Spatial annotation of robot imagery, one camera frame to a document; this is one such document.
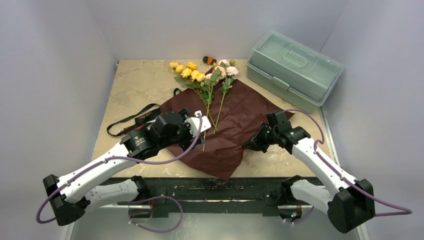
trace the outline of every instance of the marble surface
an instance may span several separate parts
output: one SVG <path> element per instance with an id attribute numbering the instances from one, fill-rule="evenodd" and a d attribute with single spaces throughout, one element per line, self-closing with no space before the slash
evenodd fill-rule
<path id="1" fill-rule="evenodd" d="M 106 132 L 108 125 L 137 113 L 147 104 L 162 104 L 172 97 L 174 88 L 182 89 L 174 80 L 175 73 L 169 71 L 169 62 L 179 62 L 183 65 L 193 62 L 202 73 L 205 73 L 210 68 L 210 66 L 204 64 L 200 59 L 121 60 L 116 71 L 106 111 L 98 133 L 93 152 L 93 160 L 107 152 L 121 139 L 120 137 L 108 135 Z M 293 105 L 248 79 L 246 76 L 246 60 L 236 60 L 236 67 L 239 70 L 238 79 L 240 81 L 282 109 L 295 108 Z M 312 116 L 322 127 L 318 110 Z M 293 127 L 302 126 L 311 134 L 312 138 L 318 139 L 321 137 L 315 124 L 302 113 L 296 113 L 290 121 Z M 134 120 L 117 124 L 111 129 L 111 132 L 117 133 L 119 129 L 132 124 L 134 124 Z M 321 149 L 330 155 L 327 143 L 322 145 Z M 149 158 L 149 161 L 164 161 L 172 157 L 173 155 L 164 149 L 157 156 Z M 210 175 L 192 169 L 180 161 L 165 165 L 137 164 L 134 167 L 117 173 L 115 177 L 132 177 L 134 175 L 143 177 L 210 177 Z M 243 160 L 232 176 L 291 177 L 294 175 L 303 177 L 314 176 L 300 160 L 290 155 L 285 149 L 274 145 L 270 146 L 268 152 L 265 154 L 245 150 Z"/>

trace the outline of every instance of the box lid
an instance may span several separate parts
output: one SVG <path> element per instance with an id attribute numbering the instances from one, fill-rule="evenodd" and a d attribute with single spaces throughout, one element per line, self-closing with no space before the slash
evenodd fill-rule
<path id="1" fill-rule="evenodd" d="M 337 61 L 275 31 L 253 47 L 249 63 L 317 105 L 327 99 L 344 69 Z"/>

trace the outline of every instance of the bouquet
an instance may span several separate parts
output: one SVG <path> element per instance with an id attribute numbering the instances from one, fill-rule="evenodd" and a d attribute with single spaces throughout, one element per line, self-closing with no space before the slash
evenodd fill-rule
<path id="1" fill-rule="evenodd" d="M 203 102 L 204 106 L 206 107 L 206 115 L 214 127 L 214 134 L 218 131 L 217 124 L 220 119 L 221 109 L 224 104 L 225 96 L 233 87 L 232 84 L 237 79 L 239 74 L 239 71 L 234 66 L 235 63 L 235 60 L 221 60 L 214 64 L 212 73 L 209 74 L 204 74 L 196 70 L 197 66 L 193 62 L 187 63 L 186 66 L 179 64 L 178 62 L 169 63 L 171 72 L 178 74 L 178 76 L 175 77 L 175 80 L 177 80 L 182 87 L 192 89 Z M 217 86 L 220 81 L 222 81 L 222 86 L 220 87 L 220 91 L 222 92 L 222 99 L 219 107 L 218 117 L 216 121 L 214 121 L 210 113 L 210 106 L 212 100 L 216 98 L 215 95 L 213 95 L 214 87 Z"/>

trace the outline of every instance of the white wall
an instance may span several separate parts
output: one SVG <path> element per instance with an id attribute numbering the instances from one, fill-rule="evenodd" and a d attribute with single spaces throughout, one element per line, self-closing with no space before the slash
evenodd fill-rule
<path id="1" fill-rule="evenodd" d="M 115 67 L 82 0 L 0 1 L 2 240 L 62 239 L 42 180 L 90 161 Z"/>
<path id="2" fill-rule="evenodd" d="M 423 9 L 422 0 L 351 0 L 322 49 L 346 65 L 324 104 L 342 166 L 414 211 L 371 220 L 373 240 L 424 238 Z"/>
<path id="3" fill-rule="evenodd" d="M 320 50 L 348 0 L 86 0 L 119 59 L 247 58 L 269 30 Z"/>

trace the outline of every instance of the white robotic arm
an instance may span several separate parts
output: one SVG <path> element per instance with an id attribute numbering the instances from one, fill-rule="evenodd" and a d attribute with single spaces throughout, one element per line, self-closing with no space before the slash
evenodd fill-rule
<path id="1" fill-rule="evenodd" d="M 147 158 L 158 154 L 161 149 L 178 144 L 185 155 L 202 142 L 201 132 L 211 127 L 206 116 L 189 117 L 188 109 L 179 113 L 167 112 L 141 129 L 135 129 L 122 138 L 105 154 L 82 168 L 61 177 L 47 176 L 44 187 L 59 226 L 70 224 L 92 209 L 119 202 L 129 202 L 146 194 L 147 187 L 141 177 L 132 177 L 123 182 L 100 185 L 120 171 L 137 163 L 149 163 Z M 163 162 L 170 163 L 182 156 Z M 51 196 L 55 190 L 59 194 Z"/>
<path id="2" fill-rule="evenodd" d="M 270 145 L 279 145 L 301 160 L 324 185 L 322 188 L 300 176 L 294 176 L 282 183 L 283 199 L 311 204 L 326 213 L 333 226 L 342 233 L 349 232 L 375 216 L 374 201 L 347 183 L 353 183 L 373 196 L 373 186 L 366 179 L 358 181 L 319 147 L 315 148 L 316 141 L 302 127 L 292 128 L 284 111 L 269 113 L 266 117 L 268 123 L 262 123 L 243 146 L 265 153 Z"/>

